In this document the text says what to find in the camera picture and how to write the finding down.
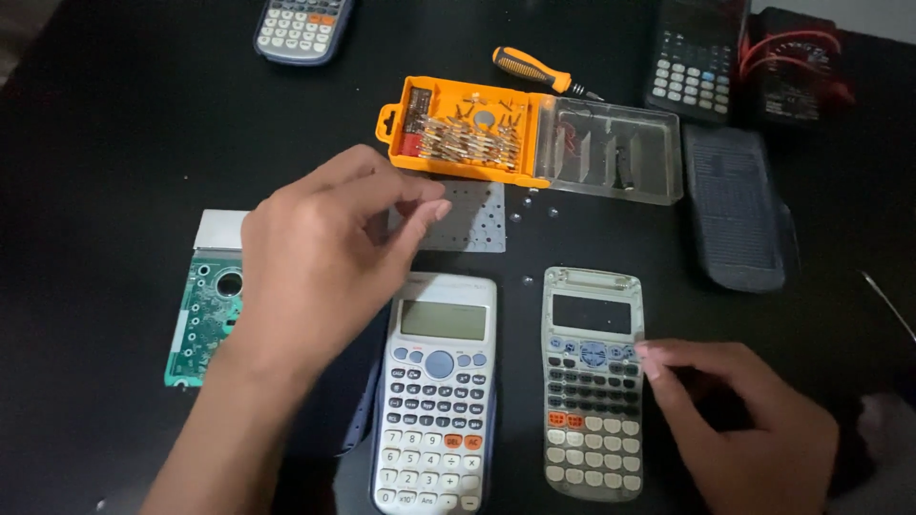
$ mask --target white calculator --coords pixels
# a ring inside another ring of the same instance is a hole
[[[353,1],[267,0],[255,49],[282,64],[324,64],[337,50]]]
[[[475,513],[496,414],[496,284],[411,272],[391,305],[371,486],[386,515]]]
[[[639,279],[548,268],[543,302],[547,482],[578,499],[634,499],[642,490]]]

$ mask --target orange ac button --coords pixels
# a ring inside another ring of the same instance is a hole
[[[567,415],[566,423],[569,424],[572,429],[579,429],[585,424],[585,419],[579,415]]]
[[[462,438],[460,434],[446,434],[442,440],[445,442],[445,446],[450,449],[461,447]]]
[[[480,448],[480,445],[484,442],[484,439],[475,434],[468,434],[464,437],[464,446],[472,451],[476,451]]]
[[[566,413],[551,411],[547,413],[547,423],[554,427],[563,427],[566,425]]]

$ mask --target clear plastic case lid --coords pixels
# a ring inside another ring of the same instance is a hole
[[[545,95],[534,177],[551,188],[659,205],[683,196],[677,115]]]

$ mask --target scientific calculator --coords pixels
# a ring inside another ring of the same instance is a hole
[[[746,0],[664,0],[647,105],[727,123],[749,6]]]
[[[269,0],[255,49],[282,64],[324,64],[337,50],[353,1]]]
[[[619,502],[642,490],[642,289],[578,268],[544,274],[544,474],[560,492]]]
[[[371,496],[386,515],[475,513],[496,414],[496,284],[411,272],[392,301]]]

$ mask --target orange screwdriver handle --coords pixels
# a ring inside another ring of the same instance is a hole
[[[565,92],[573,83],[569,73],[552,70],[525,52],[510,47],[497,47],[493,51],[493,64],[516,77],[547,84],[557,93]]]

